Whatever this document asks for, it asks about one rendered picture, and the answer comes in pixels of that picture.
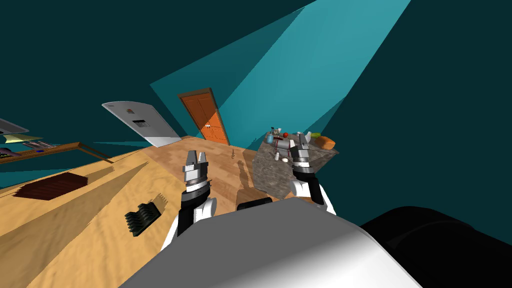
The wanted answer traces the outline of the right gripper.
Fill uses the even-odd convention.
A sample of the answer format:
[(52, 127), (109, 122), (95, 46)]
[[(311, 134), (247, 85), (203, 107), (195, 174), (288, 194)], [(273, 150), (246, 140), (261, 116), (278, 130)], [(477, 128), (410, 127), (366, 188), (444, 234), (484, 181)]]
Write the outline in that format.
[(309, 142), (312, 132), (308, 131), (305, 135), (297, 135), (297, 145), (290, 147), (290, 155), (293, 161), (309, 161)]

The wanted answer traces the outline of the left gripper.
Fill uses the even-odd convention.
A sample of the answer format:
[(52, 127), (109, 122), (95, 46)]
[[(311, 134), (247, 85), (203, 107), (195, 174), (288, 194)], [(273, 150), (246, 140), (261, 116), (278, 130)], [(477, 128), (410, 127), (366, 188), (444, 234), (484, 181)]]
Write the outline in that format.
[(184, 172), (184, 181), (205, 181), (208, 178), (208, 165), (209, 163), (206, 160), (205, 152), (200, 152), (197, 158), (197, 152), (195, 150), (189, 150), (187, 153), (186, 165), (182, 167)]

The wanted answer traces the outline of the orange bread loaf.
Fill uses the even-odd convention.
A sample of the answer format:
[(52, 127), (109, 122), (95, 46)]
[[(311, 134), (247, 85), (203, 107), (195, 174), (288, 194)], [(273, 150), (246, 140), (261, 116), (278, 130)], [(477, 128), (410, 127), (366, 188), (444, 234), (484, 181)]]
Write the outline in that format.
[(325, 136), (319, 136), (314, 141), (315, 145), (322, 150), (332, 150), (335, 146), (335, 142)]

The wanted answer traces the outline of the grey metal pot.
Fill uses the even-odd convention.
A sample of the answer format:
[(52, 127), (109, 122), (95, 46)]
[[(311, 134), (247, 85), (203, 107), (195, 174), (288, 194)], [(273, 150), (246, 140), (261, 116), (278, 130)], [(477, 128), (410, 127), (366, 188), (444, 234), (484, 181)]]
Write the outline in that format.
[(275, 153), (279, 153), (281, 156), (290, 157), (290, 140), (274, 138), (272, 148)]

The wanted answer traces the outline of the orange panelled door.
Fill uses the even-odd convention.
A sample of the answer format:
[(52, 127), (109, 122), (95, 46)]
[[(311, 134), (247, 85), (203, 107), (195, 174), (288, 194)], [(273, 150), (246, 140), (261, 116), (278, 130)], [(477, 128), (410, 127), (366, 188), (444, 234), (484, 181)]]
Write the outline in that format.
[(210, 87), (180, 93), (177, 96), (205, 140), (230, 145), (213, 90)]

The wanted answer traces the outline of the grey stone counter block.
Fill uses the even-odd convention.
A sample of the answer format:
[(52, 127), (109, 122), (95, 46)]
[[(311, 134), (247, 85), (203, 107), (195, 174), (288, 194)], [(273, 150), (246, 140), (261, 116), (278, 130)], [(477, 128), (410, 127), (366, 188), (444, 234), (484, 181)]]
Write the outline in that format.
[[(272, 147), (273, 143), (266, 143), (266, 138), (269, 134), (269, 132), (265, 133), (257, 153), (252, 160), (252, 180), (256, 189), (282, 200), (291, 191), (290, 182), (295, 178), (292, 169), (293, 159), (290, 153), (290, 156), (279, 155), (279, 160), (274, 160), (275, 152)], [(298, 144), (298, 136), (295, 134), (290, 135), (288, 138), (283, 138), (281, 135), (276, 135), (274, 138), (291, 139), (295, 144)], [(313, 139), (309, 142), (308, 153), (309, 165), (315, 173), (339, 154), (334, 148), (332, 150), (318, 148)], [(281, 161), (281, 158), (287, 158), (287, 162)]]

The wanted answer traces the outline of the white refrigerator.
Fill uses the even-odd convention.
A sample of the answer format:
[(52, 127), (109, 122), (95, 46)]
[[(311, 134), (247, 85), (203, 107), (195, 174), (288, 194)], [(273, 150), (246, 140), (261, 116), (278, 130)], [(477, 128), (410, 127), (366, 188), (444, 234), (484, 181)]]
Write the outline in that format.
[(150, 104), (113, 101), (103, 103), (102, 106), (157, 148), (181, 141), (178, 134)]

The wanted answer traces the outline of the black ribbed floor vent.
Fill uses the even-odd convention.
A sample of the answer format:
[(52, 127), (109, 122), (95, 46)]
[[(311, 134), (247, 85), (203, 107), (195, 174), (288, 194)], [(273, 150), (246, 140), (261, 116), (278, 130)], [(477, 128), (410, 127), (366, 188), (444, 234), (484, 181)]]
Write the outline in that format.
[(136, 212), (130, 211), (124, 215), (128, 229), (133, 237), (138, 237), (161, 216), (161, 212), (152, 201), (141, 203), (137, 207), (138, 210)]

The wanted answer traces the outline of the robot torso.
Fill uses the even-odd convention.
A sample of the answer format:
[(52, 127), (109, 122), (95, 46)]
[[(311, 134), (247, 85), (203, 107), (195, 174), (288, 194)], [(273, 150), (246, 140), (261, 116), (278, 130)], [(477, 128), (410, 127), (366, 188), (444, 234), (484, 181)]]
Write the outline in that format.
[(368, 233), (299, 198), (202, 219), (119, 288), (422, 288)]

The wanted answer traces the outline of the brown wooden table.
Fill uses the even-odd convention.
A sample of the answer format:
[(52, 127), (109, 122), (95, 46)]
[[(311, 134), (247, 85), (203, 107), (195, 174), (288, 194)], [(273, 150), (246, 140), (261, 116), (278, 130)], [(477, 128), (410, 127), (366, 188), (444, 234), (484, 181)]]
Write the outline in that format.
[(82, 152), (89, 154), (95, 158), (98, 158), (102, 161), (113, 164), (113, 162), (109, 160), (110, 157), (107, 156), (105, 153), (95, 150), (81, 142), (73, 142), (73, 143), (58, 145), (55, 147), (42, 148), (39, 150), (42, 152), (39, 152), (38, 150), (33, 150), (33, 149), (19, 151), (17, 153), (20, 154), (20, 156), (10, 156), (10, 157), (5, 157), (5, 158), (0, 158), (0, 164), (16, 162), (16, 161), (25, 160), (25, 159), (34, 159), (34, 158), (45, 156), (45, 155), (68, 152), (68, 151), (72, 151), (72, 150), (82, 151)]

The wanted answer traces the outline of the dark red rug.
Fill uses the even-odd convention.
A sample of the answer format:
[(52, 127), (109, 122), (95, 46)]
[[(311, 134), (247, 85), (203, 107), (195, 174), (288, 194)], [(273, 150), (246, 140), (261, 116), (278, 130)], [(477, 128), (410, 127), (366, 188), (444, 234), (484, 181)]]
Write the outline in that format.
[(85, 187), (88, 178), (65, 172), (41, 179), (21, 187), (13, 196), (26, 199), (49, 201), (74, 190)]

